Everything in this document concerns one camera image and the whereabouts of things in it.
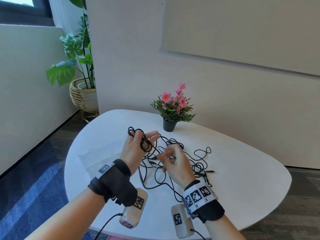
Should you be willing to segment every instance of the person's right arm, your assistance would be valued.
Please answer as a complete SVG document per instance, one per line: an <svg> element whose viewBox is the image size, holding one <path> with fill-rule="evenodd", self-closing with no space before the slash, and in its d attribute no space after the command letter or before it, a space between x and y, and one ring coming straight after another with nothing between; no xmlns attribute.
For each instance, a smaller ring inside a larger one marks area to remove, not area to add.
<svg viewBox="0 0 320 240"><path fill-rule="evenodd" d="M174 162L167 160L167 157L171 156L175 156L177 159ZM173 181L183 189L196 180L189 159L179 145L168 146L164 154L159 154L157 157L163 163L163 171L168 171ZM226 215L223 215L219 220L207 220L205 226L212 240L246 240Z"/></svg>

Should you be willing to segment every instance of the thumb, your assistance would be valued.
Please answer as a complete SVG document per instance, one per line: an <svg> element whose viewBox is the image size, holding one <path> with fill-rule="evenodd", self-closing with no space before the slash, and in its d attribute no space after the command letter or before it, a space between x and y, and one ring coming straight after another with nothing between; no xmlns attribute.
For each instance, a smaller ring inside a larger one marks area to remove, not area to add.
<svg viewBox="0 0 320 240"><path fill-rule="evenodd" d="M133 141L138 142L140 144L141 143L141 139L142 139L142 131L137 129L136 132L134 133Z"/></svg>
<svg viewBox="0 0 320 240"><path fill-rule="evenodd" d="M174 164L172 164L165 155L158 154L157 158L162 162L163 166L170 172L174 168Z"/></svg>

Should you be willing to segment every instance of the window frame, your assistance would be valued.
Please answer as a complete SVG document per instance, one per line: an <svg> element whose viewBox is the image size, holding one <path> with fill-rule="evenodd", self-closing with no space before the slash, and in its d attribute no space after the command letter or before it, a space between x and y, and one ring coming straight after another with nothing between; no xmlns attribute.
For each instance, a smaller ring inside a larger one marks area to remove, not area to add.
<svg viewBox="0 0 320 240"><path fill-rule="evenodd" d="M49 0L32 0L34 7L0 0L0 24L54 26Z"/></svg>

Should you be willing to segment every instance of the person's left hand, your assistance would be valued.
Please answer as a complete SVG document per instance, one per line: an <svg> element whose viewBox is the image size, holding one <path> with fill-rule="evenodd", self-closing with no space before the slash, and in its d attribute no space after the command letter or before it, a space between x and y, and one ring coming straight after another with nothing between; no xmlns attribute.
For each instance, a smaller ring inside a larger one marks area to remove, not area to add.
<svg viewBox="0 0 320 240"><path fill-rule="evenodd" d="M128 135L120 155L120 159L129 167L131 175L136 172L143 156L146 155L146 152L144 152L140 147L143 135L142 132L137 130L136 133L132 132L132 135L134 135L134 137ZM160 138L160 135L157 131L152 131L146 133L145 135L152 145L154 145L155 141Z"/></svg>

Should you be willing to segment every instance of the white table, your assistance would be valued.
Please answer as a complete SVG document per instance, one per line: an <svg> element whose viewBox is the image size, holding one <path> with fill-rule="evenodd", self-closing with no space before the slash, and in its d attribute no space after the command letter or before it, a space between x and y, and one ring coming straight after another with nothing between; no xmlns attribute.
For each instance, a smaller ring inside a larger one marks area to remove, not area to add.
<svg viewBox="0 0 320 240"><path fill-rule="evenodd" d="M173 132L163 130L162 117L153 113L132 110L108 111L90 122L72 143L65 164L65 187L71 201L90 182L90 177L82 165L79 155L97 145L110 143L126 136L128 127L140 128L144 132L157 130L168 138L175 138L185 146L185 151L193 154L196 149L209 146L212 153L206 157L212 189L226 210L226 215L240 230L244 229L272 212L286 196L291 176L287 169L276 159L231 137L211 129L187 122L178 122ZM147 186L156 185L150 169ZM138 171L131 177L136 188L142 188ZM178 192L182 189L175 184ZM127 229L119 224L118 218L112 219L103 232L129 239L178 239L170 209L178 204L172 190L166 185L146 190L148 200L139 225ZM122 213L124 206L113 201L107 202L103 210L91 225L91 229L100 230L114 214ZM193 220L195 230L205 238L209 234L199 219ZM194 234L188 239L200 239Z"/></svg>

